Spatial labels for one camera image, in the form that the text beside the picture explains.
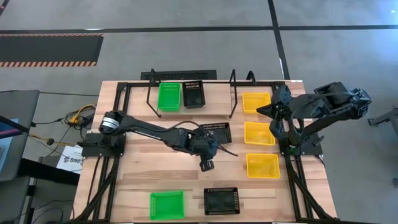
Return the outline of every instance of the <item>paper sign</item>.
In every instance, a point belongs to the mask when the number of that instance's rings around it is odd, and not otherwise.
[[[80,146],[65,146],[62,153],[63,156],[58,161],[57,168],[80,174],[83,166],[82,150]]]

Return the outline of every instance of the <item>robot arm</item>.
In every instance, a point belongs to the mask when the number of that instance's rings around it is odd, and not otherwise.
[[[126,132],[133,132],[160,140],[176,151],[200,156],[202,172],[214,169],[212,159],[216,155],[217,149],[219,147],[223,149],[223,147],[218,144],[214,136],[203,128],[198,127],[195,130],[176,128],[180,124],[171,128],[163,128],[135,119],[120,111],[110,111],[105,113],[99,131],[105,136],[117,136]]]
[[[286,85],[278,88],[271,99],[271,104],[258,108],[257,112],[273,119],[271,133],[278,139],[289,139],[292,146],[300,146],[306,138],[347,119],[362,118],[371,103],[369,95],[359,88],[348,89],[341,82],[331,83],[314,90],[315,94],[303,94],[292,97]],[[317,118],[304,127],[305,118]],[[287,120],[289,131],[283,131],[283,120]],[[296,128],[293,120],[297,119]]]

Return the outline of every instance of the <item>plastic basket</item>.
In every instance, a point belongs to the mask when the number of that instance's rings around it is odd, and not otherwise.
[[[262,146],[274,146],[275,137],[269,130],[269,124],[257,122],[244,123],[244,143]]]
[[[155,192],[150,195],[151,220],[175,220],[185,218],[184,192]]]
[[[157,107],[162,111],[178,111],[180,109],[181,84],[161,83]]]
[[[186,108],[201,108],[206,104],[203,82],[201,80],[183,82],[182,94],[184,97],[184,106]]]
[[[243,111],[248,114],[258,114],[257,108],[271,103],[268,93],[243,93]]]
[[[232,142],[231,130],[229,128],[229,123],[215,123],[215,124],[202,124],[203,129],[209,131],[213,134],[218,143],[226,144]]]
[[[241,213],[238,188],[205,189],[205,215],[233,215]]]
[[[250,178],[280,178],[277,154],[246,154],[246,164]]]

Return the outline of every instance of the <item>yellow cable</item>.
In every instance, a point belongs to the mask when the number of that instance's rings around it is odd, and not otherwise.
[[[82,106],[82,107],[76,112],[76,114],[73,115],[73,117],[71,117],[71,118],[69,119],[69,123],[70,123],[70,124],[79,124],[79,119],[78,119],[78,118],[79,118],[80,112],[83,111],[83,110],[86,109],[86,108],[89,108],[89,107],[96,108],[95,105],[85,105],[85,106]]]
[[[29,136],[32,137],[32,138],[37,138],[37,139],[39,139],[39,140],[46,141],[46,142],[49,140],[49,139],[43,138],[43,137],[41,137],[41,136],[38,136],[38,135],[36,135],[36,134],[31,134],[31,133],[29,133]],[[54,141],[54,144],[58,144],[58,145],[60,145],[60,146],[74,146],[74,145],[75,145],[75,144],[72,144],[72,143],[57,142],[57,141]]]

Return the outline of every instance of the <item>black mesh basket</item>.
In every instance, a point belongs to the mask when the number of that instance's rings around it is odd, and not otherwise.
[[[202,124],[205,130],[213,134],[220,144],[226,144],[232,142],[231,130],[229,123],[215,123],[215,124]]]
[[[241,213],[238,188],[205,189],[205,215],[234,215]]]
[[[203,82],[192,81],[182,83],[182,94],[186,108],[201,108],[206,104]]]

